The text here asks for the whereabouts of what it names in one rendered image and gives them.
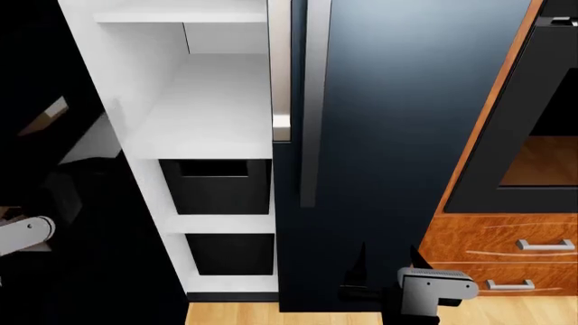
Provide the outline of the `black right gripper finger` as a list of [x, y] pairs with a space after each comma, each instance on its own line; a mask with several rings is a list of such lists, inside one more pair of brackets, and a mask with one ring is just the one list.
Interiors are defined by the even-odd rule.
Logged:
[[414, 268], [433, 270], [434, 268], [425, 261], [421, 256], [418, 249], [414, 246], [410, 246], [410, 259], [411, 264]]
[[366, 243], [362, 243], [353, 267], [345, 273], [343, 286], [367, 286]]

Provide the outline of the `small black fridge drawer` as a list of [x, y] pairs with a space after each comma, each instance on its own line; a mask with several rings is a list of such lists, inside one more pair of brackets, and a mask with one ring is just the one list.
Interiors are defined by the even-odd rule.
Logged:
[[186, 234], [200, 275], [272, 275], [274, 234]]

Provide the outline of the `dark blue fridge door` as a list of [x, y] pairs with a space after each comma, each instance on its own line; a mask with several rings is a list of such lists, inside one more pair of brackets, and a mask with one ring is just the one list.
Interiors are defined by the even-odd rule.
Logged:
[[366, 243], [367, 286], [410, 265], [529, 0], [332, 0], [314, 208], [300, 205], [307, 0], [292, 0], [292, 138], [274, 147], [279, 307], [343, 302]]

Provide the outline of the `large black fridge drawer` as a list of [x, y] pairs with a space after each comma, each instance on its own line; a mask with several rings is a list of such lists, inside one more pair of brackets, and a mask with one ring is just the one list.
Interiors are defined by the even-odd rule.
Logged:
[[180, 215], [266, 215], [270, 159], [161, 159]]

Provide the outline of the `black open fridge door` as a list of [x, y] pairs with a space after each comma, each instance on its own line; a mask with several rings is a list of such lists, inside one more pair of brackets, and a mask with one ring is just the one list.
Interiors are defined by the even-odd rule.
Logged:
[[[0, 221], [45, 216], [47, 251], [0, 256], [0, 325], [183, 325], [188, 301], [127, 158], [65, 162], [105, 109], [58, 0], [0, 0]], [[82, 210], [58, 220], [51, 172]]]

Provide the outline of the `white fridge interior body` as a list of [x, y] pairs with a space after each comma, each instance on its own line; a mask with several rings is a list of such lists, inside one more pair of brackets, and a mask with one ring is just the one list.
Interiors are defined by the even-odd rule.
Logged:
[[[191, 302], [279, 297], [267, 0], [58, 0]], [[97, 23], [95, 13], [265, 14], [264, 23]], [[270, 159], [266, 215], [180, 215], [161, 159]], [[200, 275], [186, 234], [274, 234], [272, 275]]]

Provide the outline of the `thin white fridge shelf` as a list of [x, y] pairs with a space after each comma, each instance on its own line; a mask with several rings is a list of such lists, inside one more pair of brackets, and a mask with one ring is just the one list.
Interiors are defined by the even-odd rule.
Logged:
[[97, 23], [264, 23], [265, 14], [95, 13]]

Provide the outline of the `brown wooden cabinet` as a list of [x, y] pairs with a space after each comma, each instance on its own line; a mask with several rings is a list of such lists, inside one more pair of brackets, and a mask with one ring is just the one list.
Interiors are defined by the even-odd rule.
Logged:
[[419, 251], [485, 296], [578, 296], [578, 0], [529, 0]]

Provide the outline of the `tall wooden cabinet drawer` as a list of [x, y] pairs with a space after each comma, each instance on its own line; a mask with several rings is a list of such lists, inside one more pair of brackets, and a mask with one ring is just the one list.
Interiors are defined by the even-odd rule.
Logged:
[[[521, 251], [516, 242], [555, 244], [571, 240], [574, 251]], [[578, 215], [447, 214], [432, 219], [419, 247], [434, 263], [578, 262]]]

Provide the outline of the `black built-in oven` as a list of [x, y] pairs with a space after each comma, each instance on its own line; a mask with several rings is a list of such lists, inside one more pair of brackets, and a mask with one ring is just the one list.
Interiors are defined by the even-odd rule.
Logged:
[[578, 213], [578, 0], [543, 0], [443, 208]]

